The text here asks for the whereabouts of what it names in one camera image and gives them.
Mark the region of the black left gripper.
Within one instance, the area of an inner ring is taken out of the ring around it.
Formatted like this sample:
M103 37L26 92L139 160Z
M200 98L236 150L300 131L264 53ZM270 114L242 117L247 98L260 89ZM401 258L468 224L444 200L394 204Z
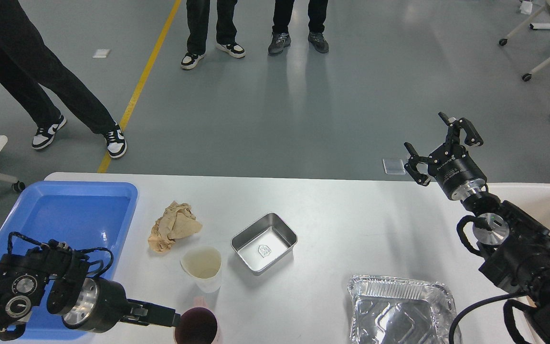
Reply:
M104 278L86 278L74 307L63 315L68 329L104 333L124 316L140 326L177 327L181 314L155 303L127 299L124 287Z

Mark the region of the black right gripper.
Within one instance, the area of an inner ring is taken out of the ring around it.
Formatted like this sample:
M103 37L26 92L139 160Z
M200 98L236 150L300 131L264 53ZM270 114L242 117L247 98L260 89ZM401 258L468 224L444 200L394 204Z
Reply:
M428 157L419 155L411 143L404 142L410 155L404 169L418 185L428 186L435 180L449 200L463 201L487 185L487 177L466 149L482 146L484 141L470 120L456 119L443 112L438 116L448 126L445 142ZM419 164L428 166L427 174L419 172Z

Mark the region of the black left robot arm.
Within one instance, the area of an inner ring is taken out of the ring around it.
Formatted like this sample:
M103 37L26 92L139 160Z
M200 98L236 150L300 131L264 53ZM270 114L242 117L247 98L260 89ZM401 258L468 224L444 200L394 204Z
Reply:
M114 263L105 247L75 250L65 242L39 242L9 234L0 259L0 340L24 335L32 311L46 308L70 330L104 333L117 323L177 327L175 309L129 299L124 287L103 278Z

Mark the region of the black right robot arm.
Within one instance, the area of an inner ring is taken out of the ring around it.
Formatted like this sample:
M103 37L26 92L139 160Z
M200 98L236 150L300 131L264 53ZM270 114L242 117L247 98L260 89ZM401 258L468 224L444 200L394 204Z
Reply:
M471 121L443 112L439 117L448 128L443 144L424 157L405 143L410 156L404 169L419 185L435 179L449 200L460 201L469 211L456 226L458 237L469 252L484 259L480 272L506 292L474 303L456 316L449 342L470 311L505 301L504 322L513 342L526 342L515 323L513 311L518 309L541 340L550 344L550 231L517 205L489 192L487 177L467 151L467 146L483 144Z

